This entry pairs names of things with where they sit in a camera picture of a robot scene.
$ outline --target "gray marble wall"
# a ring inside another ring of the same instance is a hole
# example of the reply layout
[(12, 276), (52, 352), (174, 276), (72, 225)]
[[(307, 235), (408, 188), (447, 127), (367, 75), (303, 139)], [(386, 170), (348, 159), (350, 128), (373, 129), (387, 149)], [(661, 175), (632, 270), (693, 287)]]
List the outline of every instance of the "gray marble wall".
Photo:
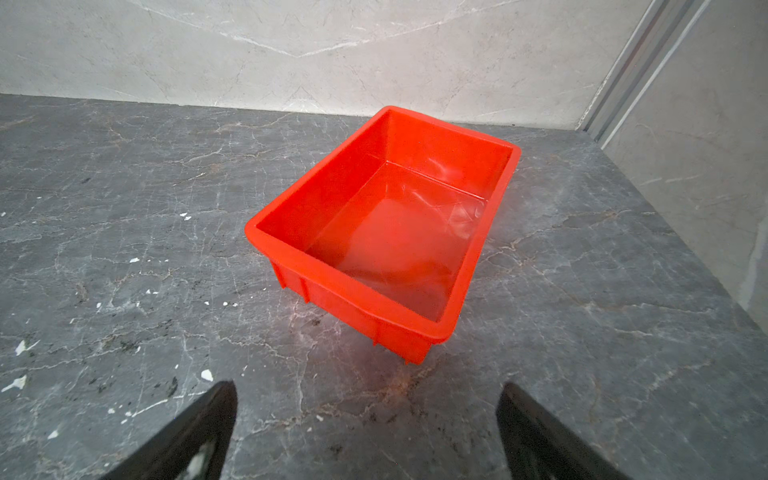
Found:
[(768, 3), (712, 2), (606, 146), (768, 331)]
[(0, 2), (0, 92), (572, 128), (648, 4)]

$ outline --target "red tray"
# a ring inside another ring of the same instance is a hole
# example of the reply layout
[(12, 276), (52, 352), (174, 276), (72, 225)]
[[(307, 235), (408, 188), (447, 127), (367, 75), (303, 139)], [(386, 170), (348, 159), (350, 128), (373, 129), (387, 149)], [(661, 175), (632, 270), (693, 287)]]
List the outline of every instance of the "red tray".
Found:
[(384, 107), (245, 226), (282, 288), (407, 362), (456, 327), (520, 148)]

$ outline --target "red container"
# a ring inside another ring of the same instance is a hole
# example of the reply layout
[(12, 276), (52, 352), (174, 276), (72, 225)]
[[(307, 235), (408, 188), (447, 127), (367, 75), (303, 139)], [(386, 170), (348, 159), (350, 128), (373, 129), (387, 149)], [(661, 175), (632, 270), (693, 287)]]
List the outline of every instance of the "red container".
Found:
[(520, 149), (384, 107), (245, 226), (280, 285), (408, 362), (456, 327)]

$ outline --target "white edge line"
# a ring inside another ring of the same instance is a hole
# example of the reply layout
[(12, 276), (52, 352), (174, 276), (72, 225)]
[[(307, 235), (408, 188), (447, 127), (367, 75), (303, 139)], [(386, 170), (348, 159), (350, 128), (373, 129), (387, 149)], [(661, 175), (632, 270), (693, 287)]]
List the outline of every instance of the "white edge line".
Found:
[(589, 115), (590, 110), (592, 110), (592, 106), (595, 104), (596, 101), (598, 101), (598, 97), (600, 97), (600, 93), (602, 93), (603, 89), (605, 88), (605, 85), (607, 85), (608, 80), (611, 78), (611, 76), (614, 74), (614, 70), (616, 70), (616, 67), (619, 65), (619, 61), (624, 57), (624, 53), (627, 52), (627, 49), (631, 45), (632, 41), (634, 40), (635, 35), (637, 35), (637, 32), (640, 30), (640, 26), (645, 22), (645, 18), (650, 13), (650, 10), (661, 0), (653, 0), (649, 5), (648, 8), (645, 9), (645, 13), (643, 14), (643, 17), (640, 19), (640, 21), (637, 23), (637, 26), (634, 28), (634, 31), (632, 32), (632, 35), (629, 36), (629, 39), (627, 40), (627, 43), (624, 44), (624, 48), (621, 49), (621, 53), (618, 57), (616, 57), (616, 61), (611, 66), (611, 69), (608, 71), (608, 74), (605, 75), (605, 78), (603, 79), (603, 83), (600, 84), (600, 87), (598, 87), (598, 91), (595, 92), (594, 97), (592, 97), (592, 101), (589, 102), (589, 105), (587, 106), (587, 110), (584, 111), (581, 118), (579, 118), (578, 123), (576, 124), (576, 128), (574, 130), (580, 130), (581, 125), (584, 124), (584, 120), (587, 119), (587, 115)]
[(701, 14), (704, 13), (704, 9), (707, 8), (707, 6), (712, 2), (712, 0), (704, 0), (704, 2), (699, 6), (699, 9), (696, 10), (696, 13), (694, 13), (694, 16), (690, 19), (690, 22), (688, 22), (688, 25), (685, 25), (685, 28), (680, 33), (680, 36), (677, 37), (677, 40), (672, 44), (672, 48), (669, 49), (667, 54), (664, 56), (664, 58), (661, 59), (661, 63), (656, 67), (656, 70), (654, 70), (654, 74), (648, 78), (648, 80), (645, 82), (645, 85), (643, 85), (643, 89), (640, 90), (640, 93), (637, 94), (637, 97), (632, 101), (632, 104), (629, 106), (627, 111), (624, 112), (624, 115), (621, 116), (621, 120), (616, 124), (616, 127), (614, 127), (614, 130), (611, 132), (610, 135), (608, 135), (608, 138), (603, 142), (603, 144), (600, 146), (601, 150), (605, 149), (605, 146), (608, 145), (608, 142), (611, 141), (611, 139), (614, 137), (616, 132), (621, 128), (621, 125), (624, 124), (624, 121), (627, 120), (627, 117), (634, 109), (634, 106), (640, 101), (640, 99), (645, 94), (645, 91), (650, 87), (650, 84), (654, 83), (654, 80), (656, 80), (656, 77), (659, 75), (659, 72), (662, 68), (667, 64), (667, 61), (670, 59), (672, 54), (677, 50), (677, 47), (680, 46), (680, 44), (685, 39), (686, 35), (688, 35), (688, 32), (692, 29), (692, 27), (696, 24), (696, 21), (699, 19)]

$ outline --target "dark gray countertop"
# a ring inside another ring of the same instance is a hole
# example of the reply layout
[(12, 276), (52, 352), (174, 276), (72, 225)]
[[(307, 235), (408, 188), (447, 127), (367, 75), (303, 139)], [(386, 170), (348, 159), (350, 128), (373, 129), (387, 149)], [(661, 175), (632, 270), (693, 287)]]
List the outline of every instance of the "dark gray countertop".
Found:
[(364, 121), (0, 96), (0, 476), (106, 472), (210, 370), (229, 478), (508, 478), (508, 380), (634, 478), (764, 478), (767, 338), (586, 134), (474, 127), (523, 157), (422, 365), (281, 290), (243, 225)]

